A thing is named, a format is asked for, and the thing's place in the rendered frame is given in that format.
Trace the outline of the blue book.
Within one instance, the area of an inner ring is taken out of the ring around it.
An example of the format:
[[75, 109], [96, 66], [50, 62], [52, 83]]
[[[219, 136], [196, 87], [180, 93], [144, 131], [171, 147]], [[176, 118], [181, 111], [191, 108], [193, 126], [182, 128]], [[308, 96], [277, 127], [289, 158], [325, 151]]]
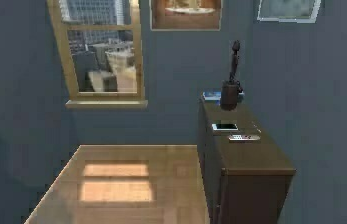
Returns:
[[206, 91], [202, 93], [202, 97], [206, 101], [219, 101], [221, 99], [221, 92], [220, 91]]

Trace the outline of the white cell phone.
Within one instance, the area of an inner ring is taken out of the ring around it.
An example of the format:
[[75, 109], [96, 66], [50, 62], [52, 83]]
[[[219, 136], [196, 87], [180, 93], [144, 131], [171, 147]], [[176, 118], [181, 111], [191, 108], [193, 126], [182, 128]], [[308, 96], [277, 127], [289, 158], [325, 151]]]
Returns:
[[233, 123], [213, 123], [213, 131], [238, 131], [238, 126]]

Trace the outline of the brown framed wall picture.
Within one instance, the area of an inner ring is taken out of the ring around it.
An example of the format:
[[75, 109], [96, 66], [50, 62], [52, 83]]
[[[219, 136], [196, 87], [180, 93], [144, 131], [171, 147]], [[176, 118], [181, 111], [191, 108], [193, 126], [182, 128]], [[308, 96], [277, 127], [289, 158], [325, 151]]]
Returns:
[[153, 31], [218, 31], [223, 0], [149, 0]]

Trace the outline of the wooden framed window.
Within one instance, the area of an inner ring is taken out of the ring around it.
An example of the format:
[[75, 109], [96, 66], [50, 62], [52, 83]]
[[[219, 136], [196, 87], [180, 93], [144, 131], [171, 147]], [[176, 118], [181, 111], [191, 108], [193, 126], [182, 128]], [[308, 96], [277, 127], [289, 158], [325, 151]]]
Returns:
[[46, 0], [69, 108], [144, 108], [139, 0]]

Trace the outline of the grey remote control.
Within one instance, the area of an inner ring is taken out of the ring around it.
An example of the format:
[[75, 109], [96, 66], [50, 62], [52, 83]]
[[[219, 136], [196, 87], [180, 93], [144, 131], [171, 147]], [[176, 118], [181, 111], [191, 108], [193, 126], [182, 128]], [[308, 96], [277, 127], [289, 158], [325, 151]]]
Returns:
[[229, 135], [228, 139], [230, 141], [259, 141], [261, 137], [259, 135], [233, 134], [233, 135]]

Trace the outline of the white framed wall picture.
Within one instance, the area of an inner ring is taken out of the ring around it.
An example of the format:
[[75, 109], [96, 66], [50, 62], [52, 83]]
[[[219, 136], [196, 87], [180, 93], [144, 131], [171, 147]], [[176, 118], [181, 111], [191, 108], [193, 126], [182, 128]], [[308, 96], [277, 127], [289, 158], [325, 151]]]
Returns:
[[313, 24], [322, 0], [260, 0], [257, 20], [260, 22]]

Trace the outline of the dark brown wooden dresser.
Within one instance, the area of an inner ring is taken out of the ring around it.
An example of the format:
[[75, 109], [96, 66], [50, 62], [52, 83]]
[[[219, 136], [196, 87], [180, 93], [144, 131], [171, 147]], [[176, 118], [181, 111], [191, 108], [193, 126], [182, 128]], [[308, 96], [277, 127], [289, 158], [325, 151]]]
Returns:
[[[239, 130], [213, 131], [213, 123], [233, 123]], [[230, 141], [233, 134], [261, 139]], [[199, 99], [197, 152], [210, 224], [278, 223], [296, 168], [247, 105], [224, 111]]]

